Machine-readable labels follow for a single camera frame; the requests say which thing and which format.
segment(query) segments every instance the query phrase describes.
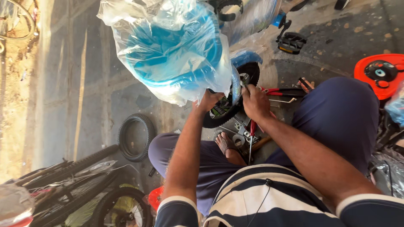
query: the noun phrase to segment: pliers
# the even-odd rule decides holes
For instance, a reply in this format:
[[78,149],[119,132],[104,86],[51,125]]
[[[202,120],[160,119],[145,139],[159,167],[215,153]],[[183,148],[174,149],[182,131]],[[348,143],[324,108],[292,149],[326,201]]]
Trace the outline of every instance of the pliers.
[[282,93],[282,91],[287,91],[287,90],[304,92],[304,90],[302,88],[271,88],[271,89],[267,89],[267,88],[263,88],[263,87],[258,87],[258,88],[261,89],[261,91],[264,92],[266,95],[277,95],[277,96],[294,97],[294,98],[300,98],[300,97],[304,97],[306,95],[306,93],[304,93],[303,95]]

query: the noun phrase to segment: red screwdriver handle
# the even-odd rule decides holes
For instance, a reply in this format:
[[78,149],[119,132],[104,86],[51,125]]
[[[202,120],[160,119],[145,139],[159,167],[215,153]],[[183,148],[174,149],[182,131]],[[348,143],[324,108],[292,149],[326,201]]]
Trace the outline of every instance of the red screwdriver handle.
[[256,128],[257,124],[255,123],[255,121],[253,121],[251,119],[251,125],[250,125],[250,136],[255,136],[255,128]]

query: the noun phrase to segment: concrete floor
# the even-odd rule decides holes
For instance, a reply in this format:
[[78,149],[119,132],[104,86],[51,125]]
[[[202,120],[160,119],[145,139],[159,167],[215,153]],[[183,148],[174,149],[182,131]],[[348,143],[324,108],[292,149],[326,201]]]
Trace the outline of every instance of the concrete floor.
[[[302,76],[316,85],[335,76],[352,77],[356,62],[366,56],[387,50],[404,53],[404,15],[400,13],[404,2],[353,0],[344,11],[335,11],[334,4],[335,0],[310,0],[302,10],[288,14],[293,20],[288,31],[309,38],[299,55],[276,48],[274,40],[280,31],[274,26],[231,50],[262,47],[259,85],[268,88],[291,86]],[[117,143],[119,127],[131,114],[147,115],[157,132],[163,133],[181,130],[191,110],[190,103],[178,107],[160,101],[131,75],[116,56],[111,28],[96,17],[98,9],[99,0],[54,0],[51,14],[42,16],[46,36],[40,56],[43,73],[38,90],[42,94],[37,103],[42,138],[33,168],[62,158],[80,159]],[[274,111],[290,122],[298,105],[281,104]],[[235,130],[233,125],[226,124]],[[202,139],[210,140],[214,131],[204,129]],[[274,142],[268,143],[255,156],[256,163],[263,162],[274,148]],[[159,174],[147,176],[152,168],[149,160],[130,163],[120,153],[112,159],[139,170],[126,167],[133,173],[129,179],[145,193],[160,185]]]

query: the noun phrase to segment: screwdriver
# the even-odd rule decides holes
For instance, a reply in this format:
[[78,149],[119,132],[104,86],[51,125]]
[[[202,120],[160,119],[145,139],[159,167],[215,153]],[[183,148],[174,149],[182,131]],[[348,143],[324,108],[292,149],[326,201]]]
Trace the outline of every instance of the screwdriver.
[[253,137],[255,136],[255,128],[256,128],[257,124],[255,123],[255,121],[253,121],[251,119],[251,125],[250,125],[250,157],[248,158],[248,165],[250,165],[250,161],[251,161],[251,151],[253,149]]

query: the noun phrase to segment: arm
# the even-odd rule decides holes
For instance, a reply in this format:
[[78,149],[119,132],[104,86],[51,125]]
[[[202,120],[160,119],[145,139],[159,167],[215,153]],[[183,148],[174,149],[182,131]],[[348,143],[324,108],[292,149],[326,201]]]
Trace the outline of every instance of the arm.
[[268,133],[300,173],[335,206],[345,198],[381,192],[337,153],[269,115],[269,100],[254,86],[243,88],[247,115]]
[[196,183],[199,174],[203,117],[223,96],[223,93],[212,94],[206,91],[199,106],[193,103],[192,111],[168,164],[167,178],[162,195],[163,200],[170,196],[181,195],[196,204]]

